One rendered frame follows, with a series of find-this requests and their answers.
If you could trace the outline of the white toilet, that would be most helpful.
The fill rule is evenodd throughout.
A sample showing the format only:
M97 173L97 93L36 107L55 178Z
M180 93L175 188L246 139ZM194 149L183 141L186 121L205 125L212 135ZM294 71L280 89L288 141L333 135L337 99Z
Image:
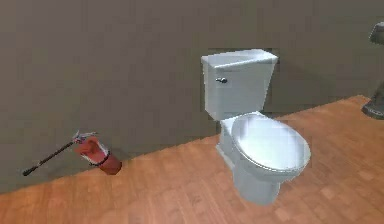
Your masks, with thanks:
M220 124L216 145L247 201L273 203L283 183L298 177L311 159L305 138L263 113L278 57L263 49L205 55L204 110Z

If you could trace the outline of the grey pedestal sink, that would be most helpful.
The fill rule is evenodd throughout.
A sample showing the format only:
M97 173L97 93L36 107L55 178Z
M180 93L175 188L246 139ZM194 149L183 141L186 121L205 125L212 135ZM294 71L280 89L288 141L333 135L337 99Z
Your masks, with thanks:
M384 21L374 25L369 40L378 45L384 46ZM362 108L361 111L374 119L384 120L384 81L382 81L373 96Z

